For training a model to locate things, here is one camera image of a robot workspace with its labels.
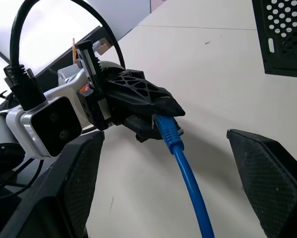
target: white wall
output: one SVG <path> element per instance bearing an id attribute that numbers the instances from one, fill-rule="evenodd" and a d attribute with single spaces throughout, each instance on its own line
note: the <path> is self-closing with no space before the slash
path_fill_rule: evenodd
<path id="1" fill-rule="evenodd" d="M 9 58 L 11 26 L 24 0 L 0 0 L 0 51 Z M 69 0 L 42 0 L 29 12 L 20 38 L 19 61 L 39 73 L 99 26 L 91 14 Z"/>
<path id="2" fill-rule="evenodd" d="M 150 0 L 150 10 L 151 12 L 159 8 L 166 0 Z"/>
<path id="3" fill-rule="evenodd" d="M 150 0 L 86 0 L 120 40 L 150 14 Z"/>

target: black frame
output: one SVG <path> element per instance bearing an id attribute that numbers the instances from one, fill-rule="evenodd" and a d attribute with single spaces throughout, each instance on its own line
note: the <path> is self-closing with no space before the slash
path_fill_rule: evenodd
<path id="1" fill-rule="evenodd" d="M 297 161 L 277 141 L 227 132 L 243 190 L 268 238 L 297 238 Z"/>
<path id="2" fill-rule="evenodd" d="M 297 4 L 292 2 L 252 0 L 266 74 L 297 77 Z M 269 50 L 270 38 L 274 53 Z"/>
<path id="3" fill-rule="evenodd" d="M 37 178 L 0 238 L 81 238 L 93 200 L 101 131 L 68 143 L 60 158 Z"/>

